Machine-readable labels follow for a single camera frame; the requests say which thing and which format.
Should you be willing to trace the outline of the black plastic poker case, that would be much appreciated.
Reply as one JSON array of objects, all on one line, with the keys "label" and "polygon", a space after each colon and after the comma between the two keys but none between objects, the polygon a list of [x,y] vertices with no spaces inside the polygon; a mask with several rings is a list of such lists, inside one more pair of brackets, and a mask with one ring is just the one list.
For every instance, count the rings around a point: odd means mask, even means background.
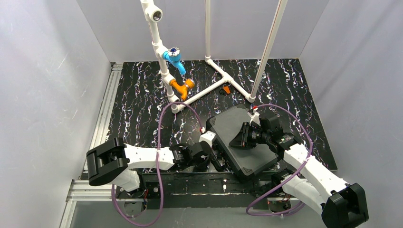
[{"label": "black plastic poker case", "polygon": [[230,146],[230,141],[239,133],[243,123],[250,120],[246,106],[237,104],[210,117],[206,122],[207,129],[216,134],[213,141],[214,151],[219,153],[228,169],[234,172],[241,182],[253,179],[279,161],[279,157],[266,144],[258,144],[250,149]]}]

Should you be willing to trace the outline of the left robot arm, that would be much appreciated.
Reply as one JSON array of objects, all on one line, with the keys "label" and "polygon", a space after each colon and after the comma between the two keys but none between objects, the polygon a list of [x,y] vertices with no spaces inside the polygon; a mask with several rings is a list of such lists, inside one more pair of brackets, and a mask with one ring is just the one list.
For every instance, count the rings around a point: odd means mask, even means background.
[{"label": "left robot arm", "polygon": [[215,134],[202,134],[193,145],[180,143],[160,149],[129,145],[122,138],[102,143],[86,153],[90,186],[114,184],[127,192],[141,186],[136,169],[182,171],[190,166],[205,169],[213,153]]}]

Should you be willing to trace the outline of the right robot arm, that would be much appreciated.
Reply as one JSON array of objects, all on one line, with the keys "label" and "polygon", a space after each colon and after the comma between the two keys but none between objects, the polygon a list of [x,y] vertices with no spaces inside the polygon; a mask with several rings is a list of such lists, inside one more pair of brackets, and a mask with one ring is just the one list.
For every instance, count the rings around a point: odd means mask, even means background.
[{"label": "right robot arm", "polygon": [[328,228],[356,228],[369,220],[365,190],[334,175],[292,133],[280,126],[277,117],[244,122],[230,141],[231,147],[252,149],[266,144],[285,162],[296,168],[272,176],[275,191],[296,197],[316,211]]}]

